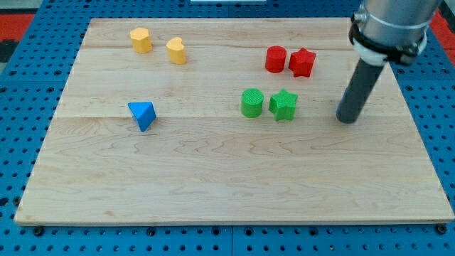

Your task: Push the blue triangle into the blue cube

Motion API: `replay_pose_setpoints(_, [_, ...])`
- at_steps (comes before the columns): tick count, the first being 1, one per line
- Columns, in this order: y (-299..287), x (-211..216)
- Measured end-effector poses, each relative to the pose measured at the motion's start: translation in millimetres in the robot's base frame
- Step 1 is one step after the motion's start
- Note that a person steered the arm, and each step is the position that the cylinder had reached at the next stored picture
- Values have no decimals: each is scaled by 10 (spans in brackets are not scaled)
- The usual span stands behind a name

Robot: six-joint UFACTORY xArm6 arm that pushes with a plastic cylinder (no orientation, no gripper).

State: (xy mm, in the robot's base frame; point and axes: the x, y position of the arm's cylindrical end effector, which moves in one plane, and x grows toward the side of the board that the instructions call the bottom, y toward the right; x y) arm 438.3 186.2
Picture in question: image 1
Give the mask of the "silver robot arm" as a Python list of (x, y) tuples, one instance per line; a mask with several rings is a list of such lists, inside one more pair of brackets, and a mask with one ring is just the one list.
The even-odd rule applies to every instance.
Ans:
[(371, 66), (410, 65), (427, 45), (441, 0), (364, 0), (351, 16), (349, 40)]

